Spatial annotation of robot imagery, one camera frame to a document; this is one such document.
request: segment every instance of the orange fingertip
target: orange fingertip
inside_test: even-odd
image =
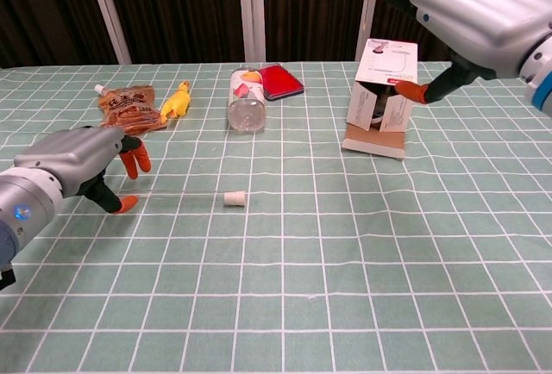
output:
[[[149,154],[147,154],[147,149],[144,143],[141,143],[140,147],[133,151],[133,154],[136,157],[138,166],[142,171],[148,173],[152,170],[152,162],[149,159]]]
[[[425,92],[427,89],[427,84],[418,85],[411,83],[410,81],[401,81],[395,85],[395,91],[398,94],[420,104],[426,104]]]
[[[138,178],[138,169],[136,169],[135,158],[132,153],[121,153],[119,154],[121,161],[124,164],[124,168],[127,170],[127,174],[130,178],[135,180]]]
[[[127,213],[138,203],[137,196],[125,196],[121,199],[121,208],[115,212],[115,215],[122,215]]]

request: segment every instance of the silver robotic hand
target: silver robotic hand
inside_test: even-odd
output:
[[[433,82],[401,82],[417,103],[442,100],[477,77],[521,78],[525,99],[552,117],[552,0],[382,0],[440,39],[451,66]]]
[[[60,212],[62,201],[84,196],[110,214],[132,209],[138,198],[119,198],[104,182],[119,155],[131,179],[151,170],[143,142],[121,128],[82,127],[50,134],[0,172],[0,290],[16,281],[11,261]]]

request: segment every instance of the blue light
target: blue light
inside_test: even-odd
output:
[[[14,207],[14,216],[20,221],[26,221],[31,217],[31,208],[26,204],[18,204]]]

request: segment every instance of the clear plastic bottle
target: clear plastic bottle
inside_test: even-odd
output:
[[[239,68],[230,77],[228,120],[240,132],[254,132],[265,127],[266,102],[262,76],[256,70]]]

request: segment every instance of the label on bottle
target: label on bottle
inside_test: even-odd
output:
[[[247,97],[254,97],[265,105],[262,76],[255,70],[236,70],[230,77],[229,105],[235,100]]]

